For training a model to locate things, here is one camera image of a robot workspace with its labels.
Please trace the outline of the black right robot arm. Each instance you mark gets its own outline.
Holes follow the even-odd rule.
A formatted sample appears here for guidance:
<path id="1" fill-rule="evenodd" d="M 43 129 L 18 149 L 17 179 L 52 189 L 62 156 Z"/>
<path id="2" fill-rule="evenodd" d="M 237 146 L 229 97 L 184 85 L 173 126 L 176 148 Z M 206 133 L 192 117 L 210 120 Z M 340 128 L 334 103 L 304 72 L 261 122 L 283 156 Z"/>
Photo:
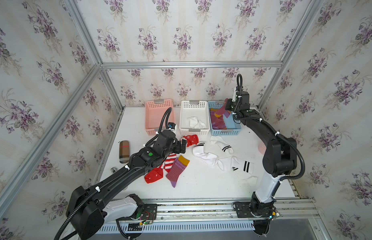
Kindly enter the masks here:
<path id="1" fill-rule="evenodd" d="M 244 91 L 241 74 L 237 74 L 236 81 L 234 95 L 227 100 L 225 109 L 232 112 L 236 123 L 251 129 L 266 146 L 262 160 L 265 173 L 252 194 L 249 210 L 254 217 L 271 218 L 275 211 L 275 193 L 282 181 L 300 179 L 304 175 L 304 158 L 295 139 L 276 131 L 259 112 L 250 108 L 250 95 Z"/>

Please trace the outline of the red white striped sock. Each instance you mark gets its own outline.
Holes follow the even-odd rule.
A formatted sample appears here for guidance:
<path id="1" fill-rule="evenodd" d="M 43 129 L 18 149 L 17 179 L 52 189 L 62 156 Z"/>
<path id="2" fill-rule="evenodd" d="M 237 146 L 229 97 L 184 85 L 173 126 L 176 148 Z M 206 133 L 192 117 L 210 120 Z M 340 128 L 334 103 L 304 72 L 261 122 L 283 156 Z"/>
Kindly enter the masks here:
<path id="1" fill-rule="evenodd" d="M 171 168 L 173 167 L 174 162 L 177 159 L 177 154 L 170 154 L 165 161 L 160 165 L 160 169 L 163 169 L 167 173 L 171 171 Z"/>

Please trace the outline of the maroon purple sock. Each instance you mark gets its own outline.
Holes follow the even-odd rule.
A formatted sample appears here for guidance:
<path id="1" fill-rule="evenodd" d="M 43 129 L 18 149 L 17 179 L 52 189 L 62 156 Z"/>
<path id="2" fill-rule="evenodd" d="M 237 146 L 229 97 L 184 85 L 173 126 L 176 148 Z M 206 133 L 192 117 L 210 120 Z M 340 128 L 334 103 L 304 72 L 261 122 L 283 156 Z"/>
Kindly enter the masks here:
<path id="1" fill-rule="evenodd" d="M 214 113 L 216 118 L 220 117 L 229 118 L 229 116 L 231 115 L 231 111 L 226 110 L 226 104 L 228 100 L 229 99 L 225 99 L 223 106 Z"/>

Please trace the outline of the purple striped sock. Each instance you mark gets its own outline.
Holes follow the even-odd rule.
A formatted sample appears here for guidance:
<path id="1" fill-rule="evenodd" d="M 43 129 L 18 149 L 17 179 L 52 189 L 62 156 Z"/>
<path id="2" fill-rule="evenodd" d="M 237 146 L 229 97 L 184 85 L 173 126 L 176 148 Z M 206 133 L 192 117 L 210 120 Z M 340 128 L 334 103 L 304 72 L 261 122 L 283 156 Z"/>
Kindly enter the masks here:
<path id="1" fill-rule="evenodd" d="M 211 118 L 211 123 L 212 123 L 212 129 L 213 130 L 223 130 L 226 129 L 226 125 L 223 119 L 223 116 L 217 117 L 215 115 L 217 109 L 210 109 L 210 118 Z"/>

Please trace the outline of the purple sock yellow cuff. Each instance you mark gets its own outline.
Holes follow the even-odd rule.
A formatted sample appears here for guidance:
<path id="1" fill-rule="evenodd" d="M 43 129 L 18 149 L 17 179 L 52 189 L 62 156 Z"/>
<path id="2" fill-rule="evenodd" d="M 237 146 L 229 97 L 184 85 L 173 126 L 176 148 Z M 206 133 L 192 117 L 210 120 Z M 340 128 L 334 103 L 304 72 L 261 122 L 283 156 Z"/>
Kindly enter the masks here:
<path id="1" fill-rule="evenodd" d="M 176 187 L 180 175 L 187 168 L 189 163 L 190 161 L 182 155 L 180 155 L 173 163 L 170 172 L 166 175 L 166 178 L 170 181 L 173 188 Z"/>

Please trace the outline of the small white sock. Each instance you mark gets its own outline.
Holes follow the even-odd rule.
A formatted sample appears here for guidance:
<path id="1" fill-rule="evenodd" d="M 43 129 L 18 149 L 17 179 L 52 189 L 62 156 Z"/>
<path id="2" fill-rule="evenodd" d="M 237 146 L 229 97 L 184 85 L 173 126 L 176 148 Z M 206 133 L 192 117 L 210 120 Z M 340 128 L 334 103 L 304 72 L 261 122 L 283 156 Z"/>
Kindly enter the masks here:
<path id="1" fill-rule="evenodd" d="M 189 117 L 188 120 L 189 120 L 189 128 L 190 129 L 195 129 L 196 126 L 199 123 L 198 118 L 197 117 Z"/>

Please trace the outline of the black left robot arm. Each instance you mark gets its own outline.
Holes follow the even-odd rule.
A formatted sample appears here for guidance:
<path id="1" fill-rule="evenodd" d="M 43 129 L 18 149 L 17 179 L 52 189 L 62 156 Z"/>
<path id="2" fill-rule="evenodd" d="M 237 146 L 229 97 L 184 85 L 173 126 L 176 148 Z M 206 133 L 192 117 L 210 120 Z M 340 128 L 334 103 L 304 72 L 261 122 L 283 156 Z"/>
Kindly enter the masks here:
<path id="1" fill-rule="evenodd" d="M 55 235 L 60 240 L 68 225 L 74 227 L 74 232 L 65 237 L 70 239 L 78 235 L 87 240 L 95 235 L 111 216 L 106 212 L 109 202 L 128 187 L 136 179 L 146 175 L 162 165 L 170 154 L 184 154 L 186 140 L 176 138 L 176 124 L 169 122 L 172 108 L 168 108 L 160 123 L 157 134 L 150 139 L 137 153 L 130 156 L 129 162 L 103 181 L 84 189 L 76 188 L 70 197 L 67 207 L 66 220 Z"/>

